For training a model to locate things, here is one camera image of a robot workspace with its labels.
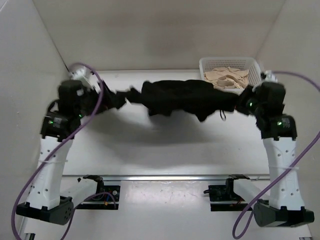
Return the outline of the beige trousers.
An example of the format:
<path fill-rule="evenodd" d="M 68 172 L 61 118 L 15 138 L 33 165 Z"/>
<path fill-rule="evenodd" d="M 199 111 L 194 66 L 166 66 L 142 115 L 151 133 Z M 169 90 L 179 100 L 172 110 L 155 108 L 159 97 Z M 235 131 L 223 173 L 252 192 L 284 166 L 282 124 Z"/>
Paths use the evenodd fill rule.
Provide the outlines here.
<path fill-rule="evenodd" d="M 218 90 L 242 90 L 249 84 L 249 70 L 217 67 L 204 72 L 204 80 Z"/>

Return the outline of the white plastic basket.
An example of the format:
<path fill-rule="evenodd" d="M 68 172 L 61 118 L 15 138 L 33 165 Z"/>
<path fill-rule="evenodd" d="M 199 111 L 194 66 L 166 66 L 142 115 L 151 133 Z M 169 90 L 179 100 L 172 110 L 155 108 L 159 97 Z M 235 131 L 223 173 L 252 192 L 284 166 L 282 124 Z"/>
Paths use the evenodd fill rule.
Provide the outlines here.
<path fill-rule="evenodd" d="M 249 70 L 248 86 L 255 86 L 261 81 L 260 67 L 256 60 L 252 57 L 203 57 L 199 60 L 199 70 L 201 79 L 203 81 L 205 81 L 204 72 L 211 71 L 215 68 L 225 67 Z M 222 91 L 239 94 L 243 90 L 244 89 L 225 89 Z"/>

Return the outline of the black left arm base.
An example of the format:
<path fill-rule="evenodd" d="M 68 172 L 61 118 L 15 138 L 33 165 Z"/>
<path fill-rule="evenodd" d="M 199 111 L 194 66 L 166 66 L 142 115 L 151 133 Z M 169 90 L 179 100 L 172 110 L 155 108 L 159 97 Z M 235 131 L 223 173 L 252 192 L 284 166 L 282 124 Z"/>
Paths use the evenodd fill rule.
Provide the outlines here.
<path fill-rule="evenodd" d="M 87 200 L 81 203 L 77 209 L 78 210 L 118 210 L 120 203 L 120 193 L 121 193 L 121 182 L 120 181 L 105 181 L 104 189 L 105 192 L 110 193 L 114 200 L 108 195 L 99 195 L 93 197 L 90 200 Z"/>

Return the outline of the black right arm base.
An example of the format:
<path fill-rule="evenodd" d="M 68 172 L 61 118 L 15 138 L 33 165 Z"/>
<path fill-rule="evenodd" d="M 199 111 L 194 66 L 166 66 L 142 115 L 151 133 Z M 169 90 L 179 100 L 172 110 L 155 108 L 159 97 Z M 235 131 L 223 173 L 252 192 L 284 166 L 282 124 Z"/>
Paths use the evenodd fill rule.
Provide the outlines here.
<path fill-rule="evenodd" d="M 229 194 L 225 185 L 209 185 L 203 194 L 209 196 L 211 212 L 241 212 L 247 206 L 240 196 Z"/>

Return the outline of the black trousers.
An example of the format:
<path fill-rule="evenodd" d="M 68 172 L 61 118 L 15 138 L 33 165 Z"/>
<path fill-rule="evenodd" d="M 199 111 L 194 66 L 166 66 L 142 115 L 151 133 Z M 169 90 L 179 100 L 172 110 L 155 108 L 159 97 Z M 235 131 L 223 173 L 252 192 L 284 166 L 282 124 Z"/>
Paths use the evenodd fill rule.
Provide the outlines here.
<path fill-rule="evenodd" d="M 145 106 L 149 116 L 169 117 L 174 111 L 184 111 L 204 122 L 216 111 L 233 112 L 238 100 L 238 94 L 215 89 L 202 80 L 160 80 L 145 81 L 141 90 L 131 87 L 127 91 L 110 92 L 105 106 L 120 109 L 130 102 Z"/>

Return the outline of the silver front aluminium rail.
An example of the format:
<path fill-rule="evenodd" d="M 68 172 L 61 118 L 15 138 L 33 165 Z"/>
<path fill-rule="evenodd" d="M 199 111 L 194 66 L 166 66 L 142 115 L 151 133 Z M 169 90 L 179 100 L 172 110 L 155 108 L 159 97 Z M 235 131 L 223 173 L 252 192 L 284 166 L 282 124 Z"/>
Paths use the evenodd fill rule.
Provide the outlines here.
<path fill-rule="evenodd" d="M 231 175 L 101 175 L 104 181 L 222 181 Z M 253 181 L 269 181 L 268 174 L 246 175 Z M 80 178 L 80 175 L 63 175 L 64 180 Z"/>

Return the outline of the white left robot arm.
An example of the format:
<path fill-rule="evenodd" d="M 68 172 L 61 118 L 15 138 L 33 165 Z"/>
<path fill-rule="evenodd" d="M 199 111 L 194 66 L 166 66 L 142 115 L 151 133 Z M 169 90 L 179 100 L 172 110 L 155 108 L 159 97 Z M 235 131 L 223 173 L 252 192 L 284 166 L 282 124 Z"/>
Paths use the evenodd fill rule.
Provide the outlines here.
<path fill-rule="evenodd" d="M 27 183 L 30 191 L 25 202 L 13 212 L 19 216 L 56 225 L 65 225 L 78 205 L 108 194 L 98 175 L 78 178 L 75 185 L 61 191 L 67 155 L 81 119 L 94 112 L 98 94 L 80 80 L 64 80 L 58 87 L 58 99 L 48 107 L 40 130 L 40 155 L 35 176 Z"/>

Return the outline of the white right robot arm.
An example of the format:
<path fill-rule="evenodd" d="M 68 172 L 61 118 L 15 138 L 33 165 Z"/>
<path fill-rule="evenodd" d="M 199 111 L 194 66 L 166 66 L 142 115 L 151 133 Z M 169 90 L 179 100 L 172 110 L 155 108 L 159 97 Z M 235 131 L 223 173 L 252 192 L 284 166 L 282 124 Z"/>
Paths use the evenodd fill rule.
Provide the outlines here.
<path fill-rule="evenodd" d="M 283 113 L 285 87 L 277 82 L 248 85 L 239 95 L 235 109 L 252 115 L 260 130 L 267 153 L 270 192 L 254 193 L 254 186 L 246 178 L 234 179 L 225 186 L 224 193 L 230 200 L 240 196 L 253 203 L 252 213 L 259 227 L 299 227 L 314 222 L 315 215 L 306 209 L 300 193 L 295 164 L 297 129 L 291 115 Z"/>

